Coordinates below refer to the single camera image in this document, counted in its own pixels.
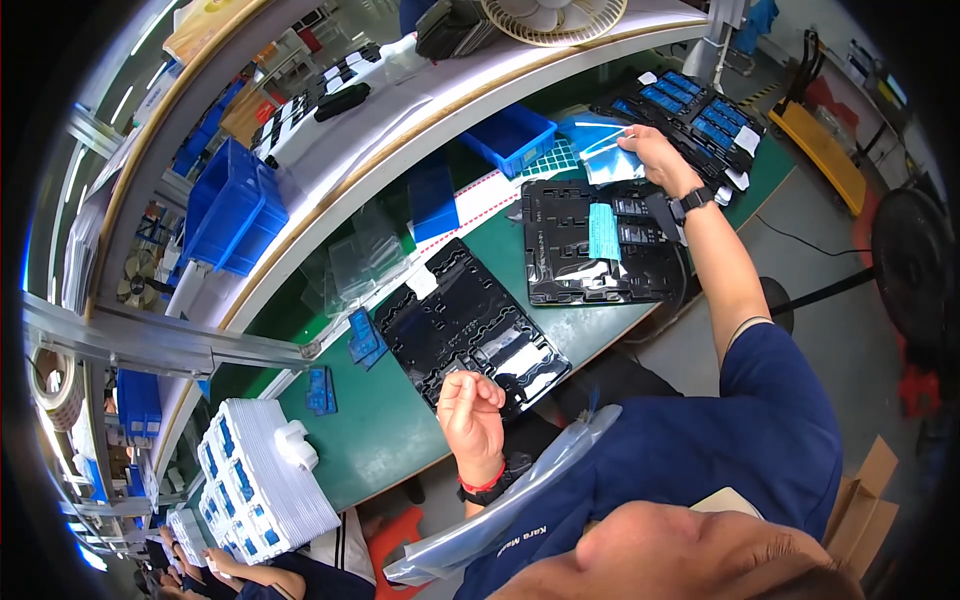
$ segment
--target black plastic tray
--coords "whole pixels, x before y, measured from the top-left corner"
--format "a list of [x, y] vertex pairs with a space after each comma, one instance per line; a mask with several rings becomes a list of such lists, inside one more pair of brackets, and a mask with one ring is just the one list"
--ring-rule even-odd
[[[530, 303], [656, 302], [680, 293], [685, 270], [679, 250], [669, 242], [621, 244], [619, 261], [588, 257], [591, 204], [613, 205], [627, 193], [642, 203], [644, 195], [659, 190], [653, 184], [615, 184], [597, 190], [586, 180], [524, 183], [520, 200]], [[618, 215], [617, 223], [656, 226], [647, 216]]]
[[400, 367], [434, 411], [449, 372], [480, 372], [507, 395], [504, 419], [520, 414], [570, 363], [467, 246], [454, 238], [426, 268], [438, 287], [423, 300], [405, 284], [374, 314]]
[[[668, 73], [679, 75], [671, 70], [666, 70], [660, 73], [659, 83], [663, 82], [663, 77]], [[739, 146], [723, 148], [718, 145], [713, 139], [693, 127], [694, 120], [703, 116], [705, 109], [710, 108], [714, 101], [717, 101], [736, 113], [738, 118], [743, 119], [746, 126], [760, 137], [766, 134], [766, 128], [760, 125], [754, 117], [740, 110], [736, 103], [727, 96], [718, 93], [708, 85], [703, 85], [694, 78], [684, 78], [700, 86], [702, 91], [693, 95], [692, 100], [678, 112], [668, 110], [641, 95], [644, 88], [657, 84], [645, 85], [637, 81], [630, 81], [622, 85], [607, 98], [594, 103], [593, 110], [611, 116], [634, 118], [640, 120], [641, 125], [656, 127], [673, 142], [687, 162], [701, 171], [702, 176], [731, 185], [732, 181], [729, 181], [729, 178], [724, 175], [724, 170], [727, 167], [732, 167], [738, 172], [749, 172], [753, 167], [754, 158]], [[616, 105], [618, 100], [626, 106], [618, 107]], [[726, 134], [729, 137], [734, 137], [730, 132], [726, 132]]]

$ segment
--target gray floor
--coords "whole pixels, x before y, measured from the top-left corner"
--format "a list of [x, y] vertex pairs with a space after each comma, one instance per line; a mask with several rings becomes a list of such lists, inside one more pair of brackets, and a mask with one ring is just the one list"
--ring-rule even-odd
[[[667, 48], [661, 49], [668, 54]], [[675, 46], [678, 54], [682, 51]], [[743, 78], [725, 71], [723, 86], [734, 100], [746, 98], [782, 77], [781, 69], [761, 56], [754, 75]], [[758, 114], [782, 96], [775, 90], [753, 106]], [[759, 214], [770, 225], [789, 231], [829, 252], [851, 248], [852, 219], [831, 201], [834, 194], [822, 176], [797, 156], [798, 167], [771, 196]], [[775, 278], [791, 298], [802, 296], [862, 269], [857, 254], [830, 257], [779, 235], [754, 219], [740, 237], [761, 276]], [[883, 553], [896, 547], [909, 531], [920, 509], [918, 470], [914, 458], [917, 423], [900, 417], [897, 383], [900, 378], [894, 329], [886, 318], [873, 284], [809, 305], [796, 312], [794, 340], [820, 377], [837, 414], [844, 441], [844, 472], [853, 475], [876, 435], [883, 436], [900, 458], [884, 497], [900, 504], [894, 529]], [[638, 359], [673, 386], [692, 396], [717, 394], [718, 369], [710, 338], [708, 311], [697, 300], [684, 315]], [[444, 461], [426, 471], [421, 480], [426, 491], [420, 533], [429, 536], [463, 518], [463, 506], [454, 492], [456, 467]], [[407, 506], [402, 492], [394, 490], [375, 498], [366, 509], [396, 514]], [[437, 581], [416, 597], [448, 599], [460, 578]]]

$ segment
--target red string bracelet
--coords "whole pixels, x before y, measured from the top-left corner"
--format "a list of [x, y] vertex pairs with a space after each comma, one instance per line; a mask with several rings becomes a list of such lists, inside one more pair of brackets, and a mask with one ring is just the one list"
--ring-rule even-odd
[[464, 487], [464, 492], [466, 493], [489, 492], [493, 489], [493, 486], [496, 485], [496, 482], [500, 480], [500, 476], [503, 475], [503, 471], [506, 470], [506, 468], [507, 462], [504, 461], [503, 464], [500, 465], [500, 470], [496, 473], [496, 477], [482, 486], [472, 486], [470, 484], [466, 484], [464, 483], [464, 480], [460, 478], [460, 475], [457, 475], [457, 481], [459, 481], [460, 485]]

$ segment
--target orange stool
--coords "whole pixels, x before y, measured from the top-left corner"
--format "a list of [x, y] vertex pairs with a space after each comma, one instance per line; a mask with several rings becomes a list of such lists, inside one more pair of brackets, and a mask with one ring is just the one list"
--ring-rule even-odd
[[373, 573], [376, 576], [375, 600], [408, 600], [426, 588], [429, 584], [406, 588], [394, 588], [383, 574], [383, 562], [396, 548], [404, 543], [420, 541], [417, 523], [423, 518], [423, 511], [411, 506], [403, 514], [388, 522], [373, 539], [367, 543], [370, 551], [370, 560], [373, 563]]

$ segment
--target tape roll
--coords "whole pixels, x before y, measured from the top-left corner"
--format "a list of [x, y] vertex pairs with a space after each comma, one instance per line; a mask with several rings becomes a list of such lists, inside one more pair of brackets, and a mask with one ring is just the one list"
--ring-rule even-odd
[[[33, 364], [27, 365], [27, 381], [37, 406], [50, 418], [55, 431], [70, 431], [84, 407], [83, 373], [72, 357], [45, 348], [34, 347], [30, 359]], [[60, 387], [49, 393], [55, 372], [60, 374]]]

